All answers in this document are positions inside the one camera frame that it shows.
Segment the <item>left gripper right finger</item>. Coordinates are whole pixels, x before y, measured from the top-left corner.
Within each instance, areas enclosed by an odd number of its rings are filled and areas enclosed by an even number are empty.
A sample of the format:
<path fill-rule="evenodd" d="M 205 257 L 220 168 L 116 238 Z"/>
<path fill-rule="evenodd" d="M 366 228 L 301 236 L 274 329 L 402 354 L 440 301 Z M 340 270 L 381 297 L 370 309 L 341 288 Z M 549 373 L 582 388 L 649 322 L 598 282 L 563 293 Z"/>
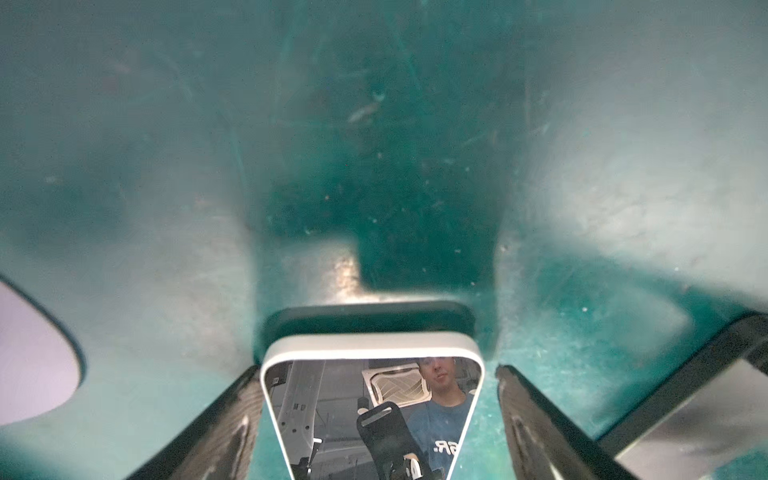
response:
<path fill-rule="evenodd" d="M 521 372 L 496 368 L 511 462 L 518 479 L 633 479 Z"/>

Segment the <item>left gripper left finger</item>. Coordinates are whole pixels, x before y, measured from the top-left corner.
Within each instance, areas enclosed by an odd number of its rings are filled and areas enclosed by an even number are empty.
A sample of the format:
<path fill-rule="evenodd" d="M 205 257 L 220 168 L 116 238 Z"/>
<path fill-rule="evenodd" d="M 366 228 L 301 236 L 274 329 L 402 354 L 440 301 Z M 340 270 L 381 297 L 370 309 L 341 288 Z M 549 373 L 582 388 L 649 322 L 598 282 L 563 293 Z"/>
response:
<path fill-rule="evenodd" d="M 248 368 L 131 479 L 245 479 L 262 414 L 260 367 Z"/>

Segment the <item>white phone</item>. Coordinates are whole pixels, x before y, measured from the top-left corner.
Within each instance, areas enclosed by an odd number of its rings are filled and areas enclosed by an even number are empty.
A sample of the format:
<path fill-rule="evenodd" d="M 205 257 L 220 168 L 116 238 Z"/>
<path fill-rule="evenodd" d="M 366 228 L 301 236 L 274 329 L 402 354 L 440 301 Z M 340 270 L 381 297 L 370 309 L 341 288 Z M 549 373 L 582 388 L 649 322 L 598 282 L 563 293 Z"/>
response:
<path fill-rule="evenodd" d="M 459 333 L 298 335 L 261 384 L 293 479 L 448 479 L 485 368 Z"/>

